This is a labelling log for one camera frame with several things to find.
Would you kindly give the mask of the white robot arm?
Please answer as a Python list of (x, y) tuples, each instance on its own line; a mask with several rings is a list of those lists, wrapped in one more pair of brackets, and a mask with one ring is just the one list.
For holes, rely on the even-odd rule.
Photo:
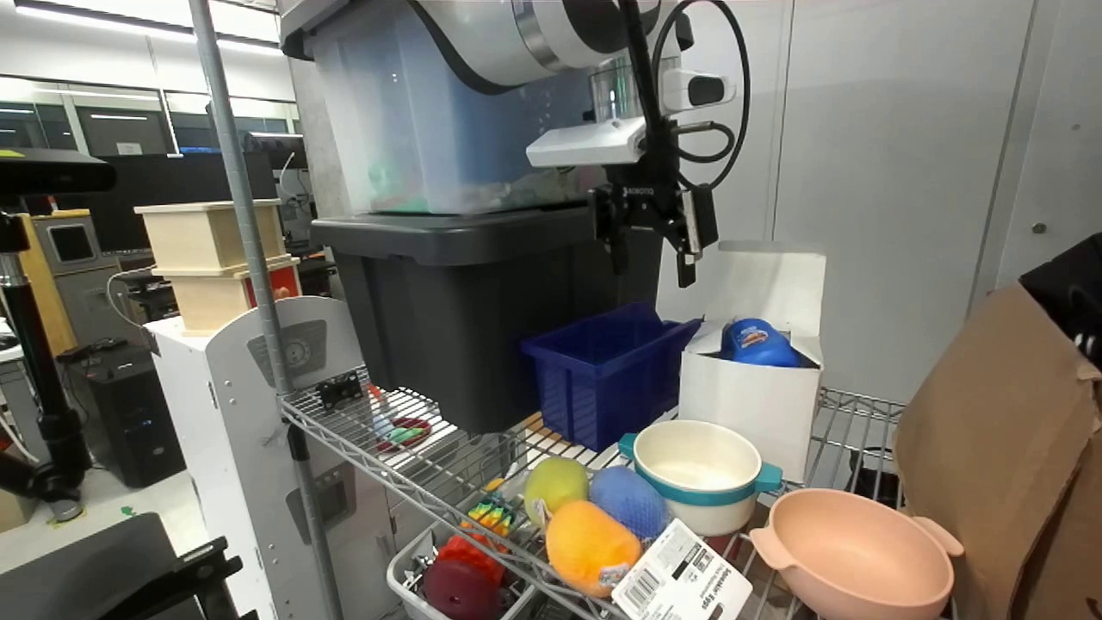
[(555, 128), (525, 143), (533, 169), (599, 165), (594, 237), (660, 235), (678, 287), (695, 282), (721, 237), (716, 184), (732, 173), (752, 124), (752, 45), (727, 0), (411, 0), (446, 70), (506, 93), (561, 71), (599, 75), (626, 60), (630, 117)]

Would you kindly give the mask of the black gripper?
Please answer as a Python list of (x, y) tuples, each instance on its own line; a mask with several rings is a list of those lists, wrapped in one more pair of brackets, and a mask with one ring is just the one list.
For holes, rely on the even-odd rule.
[(669, 195), (652, 184), (612, 184), (587, 191), (594, 211), (594, 241), (609, 258), (609, 267), (624, 276), (630, 228), (653, 229), (676, 248), (678, 287), (695, 282), (698, 248), (721, 237), (716, 204), (709, 189), (676, 189)]

